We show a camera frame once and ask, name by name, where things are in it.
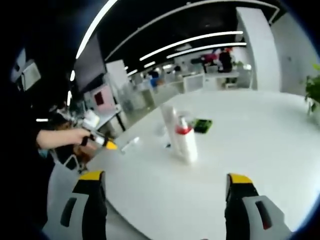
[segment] white round table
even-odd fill
[[[213,120],[197,134],[198,161],[172,157],[157,133],[154,110],[88,165],[106,173],[106,196],[115,209],[152,240],[223,240],[228,173],[246,175],[285,215],[292,231],[303,223],[320,192],[320,128],[304,98],[260,91],[194,92],[168,104]]]

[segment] ceiling light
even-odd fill
[[[235,3],[246,3],[246,4],[256,4],[256,5],[261,5],[261,6],[266,6],[268,8],[272,8],[274,10],[272,16],[268,19],[268,23],[270,25],[272,25],[272,23],[274,22],[275,17],[277,17],[277,15],[280,12],[280,8],[272,5],[270,3],[264,2],[264,1],[260,1],[260,0],[201,0],[201,1],[196,1],[194,3],[191,3],[189,5],[183,5],[181,7],[178,7],[176,9],[173,9],[169,12],[166,12],[164,14],[162,14],[161,16],[157,16],[156,18],[152,19],[151,21],[149,21],[148,23],[146,23],[145,25],[139,27],[135,32],[131,33],[125,40],[123,40],[121,43],[119,43],[118,46],[116,46],[110,53],[109,55],[104,59],[106,62],[108,61],[108,59],[117,51],[119,50],[119,48],[121,48],[126,42],[128,42],[130,39],[132,39],[134,36],[136,36],[138,33],[140,33],[141,31],[143,31],[144,29],[150,27],[151,25],[157,23],[158,21],[164,19],[164,18],[168,18],[171,15],[174,15],[176,13],[179,13],[181,11],[184,11],[186,9],[189,8],[196,8],[198,6],[206,6],[208,4],[216,4],[216,3],[225,3],[225,2],[235,2]]]
[[[186,43],[182,46],[177,47],[175,50],[177,52],[181,52],[181,51],[188,50],[188,49],[192,49],[192,46],[189,43]]]
[[[186,51],[181,51],[178,53],[174,53],[171,55],[166,56],[167,59],[170,58],[174,58],[176,56],[180,56],[183,54],[187,54],[187,53],[192,53],[192,52],[196,52],[196,51],[200,51],[200,50],[204,50],[204,49],[214,49],[214,48],[220,48],[220,47],[229,47],[229,46],[246,46],[247,43],[246,42],[231,42],[231,43],[222,43],[222,44],[214,44],[214,45],[208,45],[208,46],[201,46],[201,47],[196,47],[196,48],[192,48]]]
[[[72,94],[71,94],[71,91],[69,90],[68,91],[68,97],[66,99],[66,105],[67,106],[70,106],[71,98],[72,98]]]
[[[48,118],[37,118],[35,121],[36,122],[48,122],[49,119]]]
[[[129,76],[131,76],[131,75],[133,75],[133,74],[136,74],[137,72],[138,72],[137,69],[136,69],[136,70],[133,70],[133,71],[129,72],[129,73],[127,74],[127,76],[129,77]]]
[[[223,32],[216,32],[216,33],[210,33],[210,34],[205,34],[205,35],[201,35],[201,36],[194,36],[194,37],[191,37],[191,38],[188,38],[188,39],[185,39],[185,40],[182,40],[182,41],[178,41],[176,43],[173,43],[173,44],[170,44],[168,46],[165,46],[165,47],[162,47],[158,50],[155,50],[143,57],[141,57],[139,60],[140,61],[143,61],[155,54],[158,54],[164,50],[167,50],[167,49],[170,49],[170,48],[173,48],[175,46],[178,46],[178,45],[181,45],[181,44],[185,44],[185,43],[188,43],[188,42],[191,42],[191,41],[195,41],[195,40],[199,40],[199,39],[205,39],[205,38],[210,38],[210,37],[216,37],[216,36],[224,36],[224,35],[236,35],[236,34],[243,34],[244,32],[243,31],[223,31]]]
[[[146,68],[148,68],[148,67],[150,67],[150,66],[152,66],[152,65],[155,65],[155,64],[156,64],[156,62],[155,62],[155,61],[152,61],[152,62],[144,65],[143,67],[146,69]]]
[[[252,66],[250,64],[245,64],[245,65],[243,65],[243,69],[244,70],[251,70]]]
[[[78,52],[76,53],[75,59],[78,59],[81,55],[81,53],[83,52],[83,50],[85,49],[92,33],[94,32],[94,30],[96,29],[96,27],[98,26],[98,24],[100,23],[100,21],[102,20],[102,18],[106,15],[106,13],[112,8],[112,6],[117,2],[118,0],[109,0],[106,2],[106,4],[101,8],[101,10],[98,12],[98,14],[95,16],[95,18],[93,19],[92,23],[90,24],[88,30],[86,31],[82,42],[80,44],[80,47],[78,49]]]
[[[172,64],[168,64],[168,65],[163,66],[163,69],[170,69],[170,68],[172,68]]]
[[[72,82],[73,80],[75,80],[75,77],[76,77],[75,70],[72,70],[71,76],[70,76],[70,82]]]

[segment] potted plant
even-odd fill
[[[236,67],[236,68],[241,68],[244,66],[244,63],[242,61],[234,61],[232,62],[232,66]]]
[[[318,74],[314,77],[306,77],[305,100],[309,102],[308,114],[313,114],[320,125],[320,65],[314,64],[313,67]]]

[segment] black sleeve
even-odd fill
[[[14,83],[7,82],[2,87],[2,97],[8,129],[16,136],[36,145],[40,131],[40,124],[23,92],[20,92]]]

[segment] white bottle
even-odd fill
[[[198,159],[195,130],[189,125],[183,116],[178,117],[175,128],[175,139],[181,158],[186,163],[194,163]]]
[[[173,106],[170,105],[166,105],[163,104],[160,106],[161,112],[162,112],[162,116],[163,116],[163,120],[164,120],[164,124],[169,136],[169,141],[171,144],[171,149],[173,150],[173,153],[176,156],[180,156],[181,155],[181,151],[179,149],[178,143],[177,143],[177,138],[176,138],[176,125],[178,122],[178,118],[177,118],[177,111]]]

